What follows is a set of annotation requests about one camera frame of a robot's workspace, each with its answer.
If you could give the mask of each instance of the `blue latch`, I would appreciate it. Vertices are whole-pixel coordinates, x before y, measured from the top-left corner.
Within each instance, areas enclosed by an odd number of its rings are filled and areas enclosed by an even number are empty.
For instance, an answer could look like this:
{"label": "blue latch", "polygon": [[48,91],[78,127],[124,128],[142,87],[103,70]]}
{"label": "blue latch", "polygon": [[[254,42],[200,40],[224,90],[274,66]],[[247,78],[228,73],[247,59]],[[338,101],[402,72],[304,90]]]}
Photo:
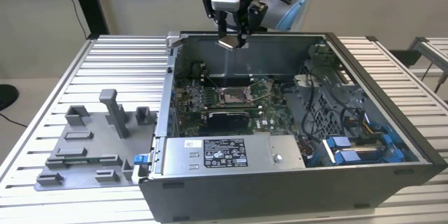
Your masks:
{"label": "blue latch", "polygon": [[135,155],[134,165],[147,165],[148,164],[148,154]]}
{"label": "blue latch", "polygon": [[331,136],[327,139],[327,143],[330,148],[350,148],[352,146],[347,136]]}

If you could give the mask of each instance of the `robotic arm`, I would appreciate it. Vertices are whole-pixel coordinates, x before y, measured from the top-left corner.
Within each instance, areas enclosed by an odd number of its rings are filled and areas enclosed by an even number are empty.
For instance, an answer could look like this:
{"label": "robotic arm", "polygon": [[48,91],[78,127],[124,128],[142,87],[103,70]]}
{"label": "robotic arm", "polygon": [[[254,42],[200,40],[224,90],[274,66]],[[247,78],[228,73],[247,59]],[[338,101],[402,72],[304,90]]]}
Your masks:
{"label": "robotic arm", "polygon": [[307,0],[203,0],[208,18],[218,24],[219,45],[242,48],[256,31],[288,31],[302,16]]}

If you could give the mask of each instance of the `black pole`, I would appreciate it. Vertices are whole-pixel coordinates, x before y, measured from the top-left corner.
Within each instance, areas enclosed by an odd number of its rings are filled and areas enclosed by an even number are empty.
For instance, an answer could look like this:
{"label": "black pole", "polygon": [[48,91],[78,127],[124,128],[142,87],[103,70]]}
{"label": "black pole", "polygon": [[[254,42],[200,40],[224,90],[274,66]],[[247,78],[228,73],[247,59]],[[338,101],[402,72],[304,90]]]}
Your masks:
{"label": "black pole", "polygon": [[100,0],[79,0],[92,35],[110,34]]}

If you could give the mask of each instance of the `black chair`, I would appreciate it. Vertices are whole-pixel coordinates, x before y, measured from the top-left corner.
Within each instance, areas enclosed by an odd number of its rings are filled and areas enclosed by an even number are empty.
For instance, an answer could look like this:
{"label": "black chair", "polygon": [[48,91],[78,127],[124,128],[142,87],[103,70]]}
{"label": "black chair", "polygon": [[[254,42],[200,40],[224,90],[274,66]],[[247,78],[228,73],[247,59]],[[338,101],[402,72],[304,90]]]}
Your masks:
{"label": "black chair", "polygon": [[19,90],[15,86],[0,84],[0,111],[8,108],[19,98]]}

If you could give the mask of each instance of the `metal case side panel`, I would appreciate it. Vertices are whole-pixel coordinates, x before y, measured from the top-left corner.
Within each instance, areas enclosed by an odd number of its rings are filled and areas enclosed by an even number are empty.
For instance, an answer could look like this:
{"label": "metal case side panel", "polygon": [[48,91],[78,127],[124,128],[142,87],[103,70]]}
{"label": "metal case side panel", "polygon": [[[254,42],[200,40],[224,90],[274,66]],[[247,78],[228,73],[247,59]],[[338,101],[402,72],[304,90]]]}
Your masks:
{"label": "metal case side panel", "polygon": [[143,179],[139,186],[156,221],[195,221],[372,208],[430,169],[402,165]]}
{"label": "metal case side panel", "polygon": [[427,158],[430,162],[434,163],[431,172],[427,173],[426,180],[436,176],[447,167],[448,164],[446,160],[439,155],[435,148],[431,146],[427,139],[423,137],[420,131],[416,129],[411,123],[407,116],[403,114],[399,107],[395,105],[392,99],[386,94],[384,90],[380,88],[379,84],[375,82],[374,78],[363,68],[362,64],[358,62],[350,50],[346,48],[344,44],[340,42],[335,34],[327,33],[327,37],[332,45],[335,46],[338,53],[347,61],[350,67],[354,70],[354,74],[362,79],[364,85],[372,92],[374,98],[380,103],[387,114],[391,116],[394,122],[399,125],[400,130],[406,134],[410,141],[414,143],[415,147],[420,151],[422,155]]}

